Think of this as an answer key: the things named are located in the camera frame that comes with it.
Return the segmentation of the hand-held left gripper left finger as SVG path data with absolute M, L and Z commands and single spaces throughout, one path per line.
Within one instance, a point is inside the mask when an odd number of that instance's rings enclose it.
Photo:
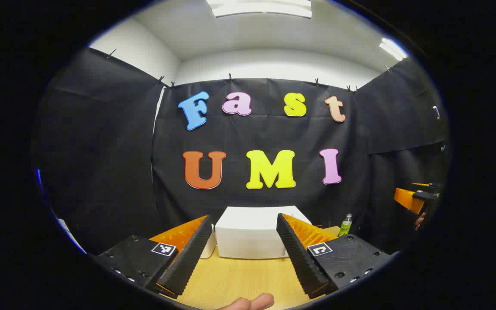
M 212 232 L 211 217 L 205 215 L 151 238 L 131 235 L 95 256 L 95 261 L 138 287 L 176 299 Z

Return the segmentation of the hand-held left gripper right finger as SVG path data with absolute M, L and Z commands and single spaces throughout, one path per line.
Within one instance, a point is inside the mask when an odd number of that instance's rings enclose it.
M 277 215 L 276 231 L 309 298 L 363 282 L 393 260 L 354 234 L 338 237 L 284 213 Z

